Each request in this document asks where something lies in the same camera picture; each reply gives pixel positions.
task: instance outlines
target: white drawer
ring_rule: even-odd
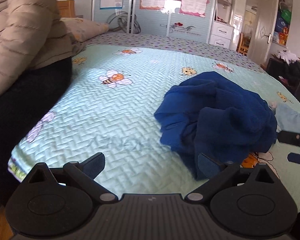
[[[228,49],[230,46],[230,40],[216,36],[216,35],[211,35],[209,44],[224,47],[224,48]]]
[[[233,27],[218,22],[212,23],[211,34],[230,40],[232,37],[232,33],[233,33]]]

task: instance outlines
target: jacket sleeve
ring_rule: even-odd
[[[0,36],[0,95],[45,44],[56,0],[7,0],[7,25]]]

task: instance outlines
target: wooden floor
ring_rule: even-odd
[[[0,240],[9,240],[13,236],[10,226],[4,215],[4,208],[0,208]]]

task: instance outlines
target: wooden headboard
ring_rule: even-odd
[[[58,1],[60,17],[75,18],[74,0]]]

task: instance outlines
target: corner shelf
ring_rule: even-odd
[[[218,3],[221,3],[221,4],[226,5],[226,6],[231,6],[231,3],[227,0],[218,0]]]

